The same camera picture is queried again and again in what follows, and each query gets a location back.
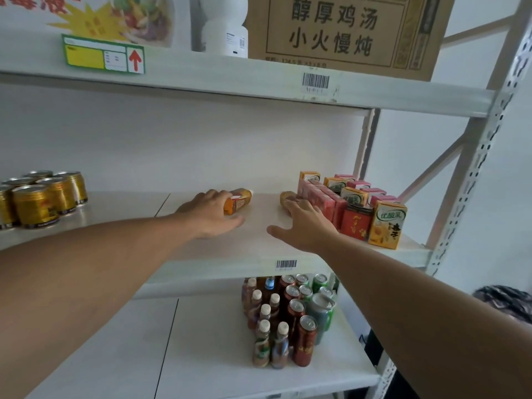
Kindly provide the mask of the brown cardboard box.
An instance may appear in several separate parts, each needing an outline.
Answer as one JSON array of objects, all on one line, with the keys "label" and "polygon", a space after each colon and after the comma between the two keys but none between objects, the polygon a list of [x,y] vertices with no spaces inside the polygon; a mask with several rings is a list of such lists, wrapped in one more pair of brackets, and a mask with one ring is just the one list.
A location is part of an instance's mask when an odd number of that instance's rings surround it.
[{"label": "brown cardboard box", "polygon": [[430,81],[455,0],[248,0],[249,58]]}]

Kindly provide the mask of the person's right forearm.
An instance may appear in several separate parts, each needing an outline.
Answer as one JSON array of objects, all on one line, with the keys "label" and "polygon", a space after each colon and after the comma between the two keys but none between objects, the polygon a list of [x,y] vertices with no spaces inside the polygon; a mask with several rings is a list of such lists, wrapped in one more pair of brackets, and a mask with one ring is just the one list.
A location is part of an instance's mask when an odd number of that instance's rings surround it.
[{"label": "person's right forearm", "polygon": [[421,399],[532,399],[532,328],[341,237],[316,248]]}]

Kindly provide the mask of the white plastic bottle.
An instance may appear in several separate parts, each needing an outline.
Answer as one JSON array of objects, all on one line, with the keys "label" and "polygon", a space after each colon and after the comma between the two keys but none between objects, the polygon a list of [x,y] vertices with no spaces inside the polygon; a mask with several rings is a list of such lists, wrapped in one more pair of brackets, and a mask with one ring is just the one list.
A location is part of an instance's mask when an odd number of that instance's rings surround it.
[{"label": "white plastic bottle", "polygon": [[248,0],[199,0],[205,23],[201,30],[201,52],[248,58],[249,32],[244,27]]}]

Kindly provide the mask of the person's right hand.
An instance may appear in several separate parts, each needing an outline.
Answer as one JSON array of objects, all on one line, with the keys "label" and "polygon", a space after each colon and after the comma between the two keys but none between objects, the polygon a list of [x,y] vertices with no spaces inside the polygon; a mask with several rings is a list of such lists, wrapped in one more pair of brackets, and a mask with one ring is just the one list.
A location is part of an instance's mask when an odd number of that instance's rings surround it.
[{"label": "person's right hand", "polygon": [[298,250],[321,255],[331,241],[338,237],[333,224],[327,220],[321,210],[303,199],[299,202],[288,201],[287,211],[297,236]]}]

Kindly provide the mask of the cluster of white-capped tea bottles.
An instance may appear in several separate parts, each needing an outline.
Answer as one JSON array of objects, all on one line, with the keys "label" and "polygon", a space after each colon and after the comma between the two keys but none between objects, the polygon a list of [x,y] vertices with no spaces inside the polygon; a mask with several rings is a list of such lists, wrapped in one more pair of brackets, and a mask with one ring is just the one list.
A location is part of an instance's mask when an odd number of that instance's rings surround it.
[{"label": "cluster of white-capped tea bottles", "polygon": [[285,323],[279,327],[281,298],[275,292],[275,278],[245,278],[242,286],[242,311],[247,327],[254,335],[252,363],[256,368],[267,367],[272,359],[272,350],[281,347],[281,360],[288,355],[287,333]]}]

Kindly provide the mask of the person's left hand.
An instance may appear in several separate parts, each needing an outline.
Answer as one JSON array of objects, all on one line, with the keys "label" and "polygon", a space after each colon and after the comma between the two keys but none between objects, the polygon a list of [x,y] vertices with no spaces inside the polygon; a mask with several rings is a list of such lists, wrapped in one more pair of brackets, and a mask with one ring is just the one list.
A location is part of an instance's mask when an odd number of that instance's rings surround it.
[{"label": "person's left hand", "polygon": [[216,221],[224,215],[223,205],[230,196],[231,193],[225,190],[211,189],[206,193],[198,193],[191,201],[178,207],[175,214],[186,223],[185,227],[193,239],[216,237],[225,234],[216,233]]}]

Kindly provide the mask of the dark patterned bag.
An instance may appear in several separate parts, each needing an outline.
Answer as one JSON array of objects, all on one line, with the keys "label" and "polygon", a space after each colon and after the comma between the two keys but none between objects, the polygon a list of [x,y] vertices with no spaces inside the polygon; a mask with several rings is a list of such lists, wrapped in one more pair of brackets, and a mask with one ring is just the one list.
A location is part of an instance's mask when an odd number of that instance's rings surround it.
[{"label": "dark patterned bag", "polygon": [[509,286],[491,285],[475,290],[472,296],[516,321],[532,326],[531,294]]}]

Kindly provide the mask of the white metal shelving rack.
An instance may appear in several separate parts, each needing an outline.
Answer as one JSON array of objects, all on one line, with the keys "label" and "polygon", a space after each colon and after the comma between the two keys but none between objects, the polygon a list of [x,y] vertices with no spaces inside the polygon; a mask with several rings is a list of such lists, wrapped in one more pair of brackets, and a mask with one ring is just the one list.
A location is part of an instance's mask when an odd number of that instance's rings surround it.
[{"label": "white metal shelving rack", "polygon": [[436,82],[396,79],[304,65],[144,48],[145,75],[105,73],[68,66],[60,33],[23,30],[15,8],[0,8],[0,178],[27,169],[81,171],[90,201],[77,213],[41,229],[0,230],[0,249],[36,238],[142,216],[166,215],[204,189],[245,187],[255,192],[244,225],[212,241],[178,250],[135,294],[135,299],[184,296],[170,335],[171,313],[155,320],[162,365],[160,397],[177,382],[198,396],[257,397],[331,393],[369,387],[388,399],[396,377],[387,354],[371,364],[340,311],[332,334],[347,344],[310,366],[301,383],[266,390],[243,382],[237,367],[215,370],[206,354],[178,360],[177,338],[188,331],[187,304],[244,275],[296,269],[330,272],[316,255],[296,251],[266,234],[287,227],[278,194],[297,188],[300,170],[365,175],[391,194],[405,196],[409,223],[398,250],[371,247],[437,274],[504,118],[516,106],[522,82],[532,78],[532,0],[456,0],[457,18],[511,14],[502,34],[469,39],[440,53]]}]

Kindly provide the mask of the person's left forearm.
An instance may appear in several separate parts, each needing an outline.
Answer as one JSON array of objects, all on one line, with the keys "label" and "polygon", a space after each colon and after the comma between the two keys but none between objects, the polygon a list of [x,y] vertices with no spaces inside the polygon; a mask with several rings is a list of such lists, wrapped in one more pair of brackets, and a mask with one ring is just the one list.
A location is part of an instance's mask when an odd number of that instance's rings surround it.
[{"label": "person's left forearm", "polygon": [[0,250],[0,399],[23,399],[193,237],[183,213]]}]

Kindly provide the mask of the red drink carton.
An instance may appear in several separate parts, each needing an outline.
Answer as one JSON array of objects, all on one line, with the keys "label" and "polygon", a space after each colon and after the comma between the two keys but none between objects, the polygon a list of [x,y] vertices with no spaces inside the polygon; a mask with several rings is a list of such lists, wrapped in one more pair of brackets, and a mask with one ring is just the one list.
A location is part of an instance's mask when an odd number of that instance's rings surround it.
[{"label": "red drink carton", "polygon": [[367,241],[374,216],[374,208],[369,205],[348,204],[344,210],[340,233],[360,241]]}]

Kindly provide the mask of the group of gold cans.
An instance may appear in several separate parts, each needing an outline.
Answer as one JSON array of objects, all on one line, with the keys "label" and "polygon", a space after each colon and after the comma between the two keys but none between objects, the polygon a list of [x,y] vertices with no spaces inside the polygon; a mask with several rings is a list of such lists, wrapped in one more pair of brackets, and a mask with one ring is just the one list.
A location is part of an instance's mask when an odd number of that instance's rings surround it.
[{"label": "group of gold cans", "polygon": [[0,230],[40,229],[56,224],[88,202],[79,171],[30,171],[0,181]]}]

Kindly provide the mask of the row of pink drink cartons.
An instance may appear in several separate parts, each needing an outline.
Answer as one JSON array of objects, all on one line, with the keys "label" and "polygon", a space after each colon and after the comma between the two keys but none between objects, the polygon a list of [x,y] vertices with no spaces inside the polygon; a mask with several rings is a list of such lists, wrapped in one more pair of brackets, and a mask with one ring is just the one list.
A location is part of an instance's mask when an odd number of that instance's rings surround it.
[{"label": "row of pink drink cartons", "polygon": [[[357,180],[350,175],[336,174],[334,177],[348,179],[347,187],[367,191],[369,193],[367,205],[372,206],[373,208],[378,201],[400,202],[398,198],[388,195],[384,190],[371,187],[371,184],[367,181]],[[300,178],[298,180],[296,194],[299,195],[299,198],[307,200],[313,206],[318,207],[322,211],[324,217],[333,224],[337,231],[340,231],[344,210],[348,206],[347,201],[343,200],[340,195],[335,194],[328,189],[321,180],[320,182],[304,181],[300,180]]]}]

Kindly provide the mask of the tall grey-green drink can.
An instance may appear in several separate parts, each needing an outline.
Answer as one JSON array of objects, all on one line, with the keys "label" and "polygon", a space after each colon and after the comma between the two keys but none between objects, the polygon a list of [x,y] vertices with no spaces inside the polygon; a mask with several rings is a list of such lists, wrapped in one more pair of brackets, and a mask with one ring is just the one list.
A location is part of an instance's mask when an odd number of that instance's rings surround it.
[{"label": "tall grey-green drink can", "polygon": [[335,307],[336,301],[323,293],[313,294],[310,300],[305,304],[306,314],[313,317],[317,324],[316,346],[321,343],[324,333],[330,327]]}]

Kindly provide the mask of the green yellow shelf label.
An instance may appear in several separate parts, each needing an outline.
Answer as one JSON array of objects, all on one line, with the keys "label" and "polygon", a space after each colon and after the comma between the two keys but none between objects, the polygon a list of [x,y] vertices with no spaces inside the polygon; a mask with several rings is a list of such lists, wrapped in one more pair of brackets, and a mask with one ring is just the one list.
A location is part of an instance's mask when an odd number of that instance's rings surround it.
[{"label": "green yellow shelf label", "polygon": [[146,74],[143,46],[62,35],[63,52],[68,66],[90,70]]}]

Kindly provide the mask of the white box with colourful print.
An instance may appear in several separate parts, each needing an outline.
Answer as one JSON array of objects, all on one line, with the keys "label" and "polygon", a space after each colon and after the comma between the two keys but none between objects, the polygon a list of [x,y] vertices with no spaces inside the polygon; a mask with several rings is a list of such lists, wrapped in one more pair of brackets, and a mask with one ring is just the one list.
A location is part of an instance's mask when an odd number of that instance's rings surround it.
[{"label": "white box with colourful print", "polygon": [[190,0],[0,0],[7,31],[192,49]]}]

